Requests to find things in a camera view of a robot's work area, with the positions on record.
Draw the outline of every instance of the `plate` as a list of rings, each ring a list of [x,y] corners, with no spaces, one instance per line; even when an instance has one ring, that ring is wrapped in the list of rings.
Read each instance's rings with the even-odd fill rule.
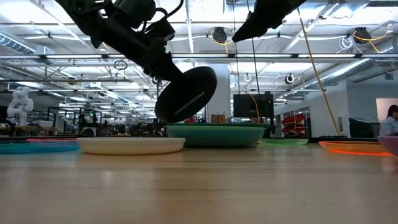
[[[378,142],[350,142],[350,141],[327,141],[319,142],[324,149],[330,152],[345,154],[364,154],[374,156],[392,156]]]
[[[263,124],[168,124],[167,134],[186,147],[247,147],[264,135]]]
[[[84,153],[98,155],[149,155],[180,151],[182,138],[78,138]]]
[[[0,142],[0,154],[35,154],[76,151],[79,145],[76,141],[2,141]]]
[[[398,137],[397,136],[378,137],[378,139],[384,149],[387,149],[391,154],[398,157]]]
[[[259,143],[270,146],[302,146],[308,143],[308,139],[261,139]]]

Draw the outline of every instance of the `desk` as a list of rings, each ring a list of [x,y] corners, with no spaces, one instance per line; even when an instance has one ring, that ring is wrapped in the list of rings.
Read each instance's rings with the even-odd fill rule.
[[[40,133],[42,131],[46,131],[47,133],[57,131],[57,128],[54,128],[54,127],[40,128],[37,126],[16,126],[15,129],[16,129],[16,131],[25,131],[25,132],[37,131]],[[9,127],[0,126],[0,131],[9,131]]]
[[[396,158],[317,144],[0,156],[0,223],[398,223]]]

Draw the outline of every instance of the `white column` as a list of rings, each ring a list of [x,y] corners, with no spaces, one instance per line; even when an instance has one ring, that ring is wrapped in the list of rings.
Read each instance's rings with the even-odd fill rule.
[[[217,89],[207,104],[208,122],[212,114],[224,114],[226,118],[231,116],[231,92],[229,89],[229,69],[228,64],[208,64],[217,74]]]

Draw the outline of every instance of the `teal plate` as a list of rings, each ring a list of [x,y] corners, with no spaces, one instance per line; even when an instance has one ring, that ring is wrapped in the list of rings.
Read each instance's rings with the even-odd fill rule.
[[[171,138],[185,138],[186,147],[247,147],[264,135],[263,124],[168,124]]]
[[[259,143],[270,146],[302,146],[308,143],[308,139],[261,139]]]
[[[79,149],[76,141],[69,142],[30,142],[30,141],[2,141],[0,154],[36,154],[67,152]]]

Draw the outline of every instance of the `green bowl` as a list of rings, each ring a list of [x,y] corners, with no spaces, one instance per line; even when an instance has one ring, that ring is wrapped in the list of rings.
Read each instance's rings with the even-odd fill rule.
[[[168,124],[171,138],[185,138],[186,147],[247,147],[264,135],[263,124]]]
[[[270,146],[302,146],[308,143],[308,139],[262,139],[259,143]]]

